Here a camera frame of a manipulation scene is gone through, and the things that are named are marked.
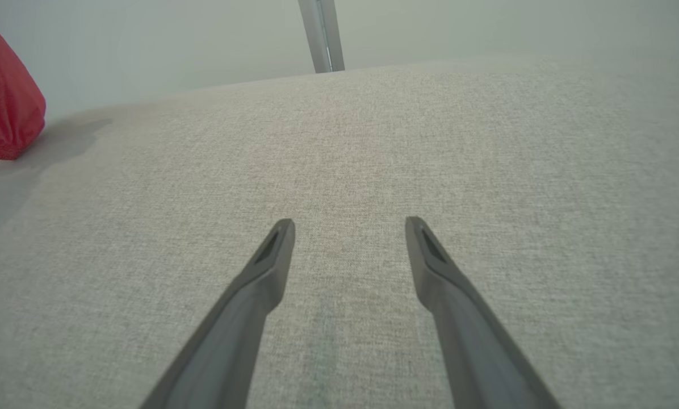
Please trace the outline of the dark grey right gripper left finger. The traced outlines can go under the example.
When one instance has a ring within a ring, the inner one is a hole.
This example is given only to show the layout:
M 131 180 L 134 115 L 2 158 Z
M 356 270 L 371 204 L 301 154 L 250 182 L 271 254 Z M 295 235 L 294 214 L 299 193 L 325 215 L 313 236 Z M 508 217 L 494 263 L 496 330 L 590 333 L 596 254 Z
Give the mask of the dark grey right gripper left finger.
M 246 406 L 265 320 L 282 302 L 294 246 L 295 224 L 279 220 L 142 407 Z

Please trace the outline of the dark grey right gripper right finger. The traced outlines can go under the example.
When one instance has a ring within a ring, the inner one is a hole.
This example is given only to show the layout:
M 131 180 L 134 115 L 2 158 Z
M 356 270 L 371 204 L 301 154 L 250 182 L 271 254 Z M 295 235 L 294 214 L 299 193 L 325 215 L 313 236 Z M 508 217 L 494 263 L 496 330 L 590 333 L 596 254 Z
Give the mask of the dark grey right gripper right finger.
M 456 408 L 558 408 L 480 293 L 417 216 L 405 220 L 415 290 L 433 316 Z

